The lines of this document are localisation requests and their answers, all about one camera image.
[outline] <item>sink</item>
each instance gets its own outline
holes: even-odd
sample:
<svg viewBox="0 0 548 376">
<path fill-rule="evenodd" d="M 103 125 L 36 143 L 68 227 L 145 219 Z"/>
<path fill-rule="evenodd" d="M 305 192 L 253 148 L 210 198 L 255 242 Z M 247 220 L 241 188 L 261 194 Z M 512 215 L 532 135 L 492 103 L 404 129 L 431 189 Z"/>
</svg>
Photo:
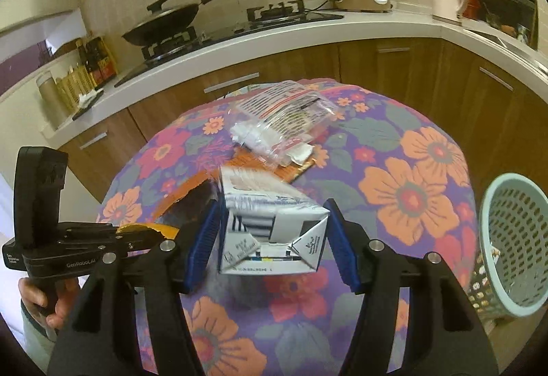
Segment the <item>sink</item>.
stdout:
<svg viewBox="0 0 548 376">
<path fill-rule="evenodd" d="M 482 31 L 475 31 L 471 29 L 467 29 L 466 31 L 479 35 L 480 37 L 487 39 L 489 42 L 500 46 L 501 48 L 510 52 L 514 56 L 519 57 L 519 59 L 521 59 L 522 61 L 527 63 L 529 66 L 531 66 L 531 68 L 535 69 L 536 71 L 539 71 L 539 73 L 542 73 L 544 76 L 548 77 L 548 68 L 544 66 L 544 64 L 536 60 L 534 57 L 532 57 L 529 53 L 520 49 L 519 47 L 509 44 L 508 42 L 505 42 L 504 40 L 498 38 L 494 34 L 487 34 Z"/>
</svg>

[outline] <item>hand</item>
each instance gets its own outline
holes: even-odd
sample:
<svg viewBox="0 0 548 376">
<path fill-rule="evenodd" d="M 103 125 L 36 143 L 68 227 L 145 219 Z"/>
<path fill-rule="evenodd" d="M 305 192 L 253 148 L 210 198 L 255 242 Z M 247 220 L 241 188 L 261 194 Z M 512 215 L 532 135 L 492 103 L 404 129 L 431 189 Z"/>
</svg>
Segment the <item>hand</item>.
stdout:
<svg viewBox="0 0 548 376">
<path fill-rule="evenodd" d="M 55 304 L 55 313 L 44 318 L 39 312 L 36 305 L 42 307 L 48 306 L 46 294 L 32 284 L 29 277 L 24 277 L 19 280 L 18 288 L 21 294 L 21 300 L 25 304 L 30 315 L 43 327 L 46 325 L 50 328 L 60 329 L 65 323 L 72 305 L 80 291 L 80 285 L 77 278 L 61 280 L 56 283 L 58 301 Z"/>
</svg>

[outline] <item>basket rim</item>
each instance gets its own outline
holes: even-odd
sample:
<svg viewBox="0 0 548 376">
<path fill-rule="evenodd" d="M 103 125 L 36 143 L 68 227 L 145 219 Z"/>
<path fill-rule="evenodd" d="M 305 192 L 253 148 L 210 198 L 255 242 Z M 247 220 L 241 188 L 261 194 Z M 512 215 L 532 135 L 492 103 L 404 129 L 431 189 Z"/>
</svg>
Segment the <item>basket rim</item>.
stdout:
<svg viewBox="0 0 548 376">
<path fill-rule="evenodd" d="M 485 195 L 481 203 L 480 219 L 479 219 L 479 246 L 481 248 L 481 253 L 483 256 L 483 263 L 487 272 L 487 278 L 492 286 L 494 286 L 494 295 L 497 297 L 502 304 L 503 308 L 508 311 L 508 313 L 514 317 L 525 317 L 533 314 L 539 308 L 542 307 L 544 302 L 548 299 L 548 288 L 544 292 L 544 295 L 531 306 L 520 306 L 514 302 L 510 296 L 504 290 L 502 283 L 500 282 L 499 275 L 495 268 L 495 262 L 491 256 L 491 241 L 489 238 L 489 209 L 491 201 L 496 190 L 501 186 L 501 184 L 510 181 L 510 180 L 519 180 L 524 183 L 527 183 L 533 187 L 544 199 L 548 205 L 548 198 L 542 191 L 542 189 L 536 185 L 533 181 L 528 179 L 526 176 L 523 176 L 519 173 L 504 173 L 498 176 L 487 188 Z"/>
</svg>

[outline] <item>purple panel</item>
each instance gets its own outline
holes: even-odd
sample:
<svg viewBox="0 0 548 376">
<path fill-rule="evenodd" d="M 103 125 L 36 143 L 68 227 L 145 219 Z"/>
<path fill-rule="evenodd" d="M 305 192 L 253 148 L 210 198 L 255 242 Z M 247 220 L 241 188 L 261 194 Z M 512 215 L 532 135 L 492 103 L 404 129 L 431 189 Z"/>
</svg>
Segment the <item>purple panel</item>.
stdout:
<svg viewBox="0 0 548 376">
<path fill-rule="evenodd" d="M 40 45 L 42 44 L 45 46 L 45 43 L 32 45 L 0 63 L 0 95 L 41 67 Z"/>
</svg>

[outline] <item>floor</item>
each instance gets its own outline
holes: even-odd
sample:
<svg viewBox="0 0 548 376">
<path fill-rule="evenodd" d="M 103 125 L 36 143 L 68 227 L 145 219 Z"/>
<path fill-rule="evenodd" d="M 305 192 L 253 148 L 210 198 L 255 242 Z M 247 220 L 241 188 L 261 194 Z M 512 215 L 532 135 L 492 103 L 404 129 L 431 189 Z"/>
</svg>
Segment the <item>floor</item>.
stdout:
<svg viewBox="0 0 548 376">
<path fill-rule="evenodd" d="M 499 370 L 502 372 L 520 353 L 536 326 L 546 314 L 546 306 L 532 316 L 517 320 L 498 320 L 494 328 L 487 326 Z"/>
</svg>

